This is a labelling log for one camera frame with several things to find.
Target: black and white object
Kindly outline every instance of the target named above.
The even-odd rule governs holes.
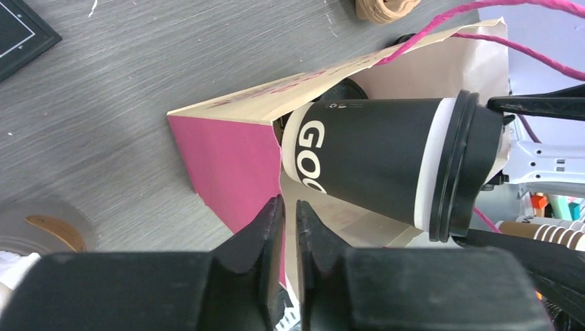
[[[467,233],[503,114],[457,98],[318,101],[295,110],[282,159],[293,180],[429,232]]]
[[[22,0],[0,0],[0,81],[60,40]]]

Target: gray wooden table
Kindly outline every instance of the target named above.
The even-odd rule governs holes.
[[[98,0],[91,17],[94,0],[27,0],[63,41],[0,83],[0,205],[66,201],[101,250],[213,248],[230,233],[193,193],[167,111],[378,50],[469,1],[375,26],[353,0]]]

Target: white napkin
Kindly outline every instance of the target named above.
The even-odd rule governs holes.
[[[37,253],[27,257],[0,250],[0,314],[10,294],[20,284],[26,272],[41,258]]]

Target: paper bag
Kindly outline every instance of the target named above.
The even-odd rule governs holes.
[[[233,232],[252,221],[269,198],[282,193],[291,281],[297,278],[297,199],[309,201],[324,223],[352,245],[405,246],[420,231],[281,176],[281,150],[272,123],[346,77],[370,99],[456,97],[461,89],[479,92],[482,101],[507,95],[507,49],[487,41],[449,38],[456,32],[505,38],[506,26],[502,20],[462,26],[422,39],[384,66],[374,65],[396,46],[169,112],[195,191]],[[285,284],[284,263],[280,279]]]

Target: black framed board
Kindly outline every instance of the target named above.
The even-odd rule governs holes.
[[[22,0],[0,0],[0,81],[60,40]]]

